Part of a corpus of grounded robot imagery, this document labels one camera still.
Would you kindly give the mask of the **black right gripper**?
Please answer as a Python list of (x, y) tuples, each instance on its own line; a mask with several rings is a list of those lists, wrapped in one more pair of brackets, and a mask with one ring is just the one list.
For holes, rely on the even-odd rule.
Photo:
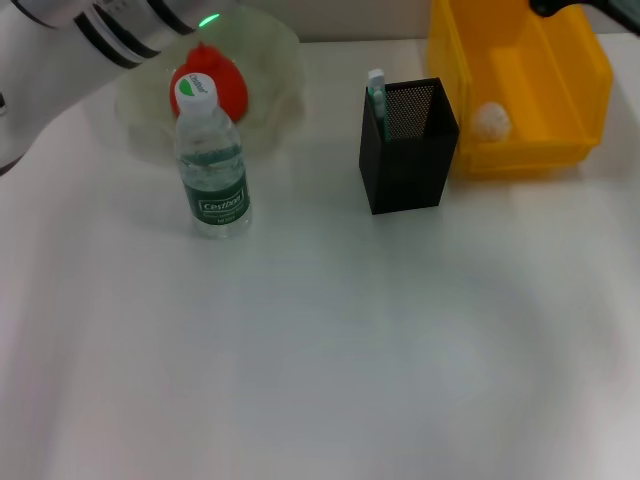
[(566, 7), (582, 3), (582, 0), (530, 0), (530, 9), (540, 17), (552, 17)]

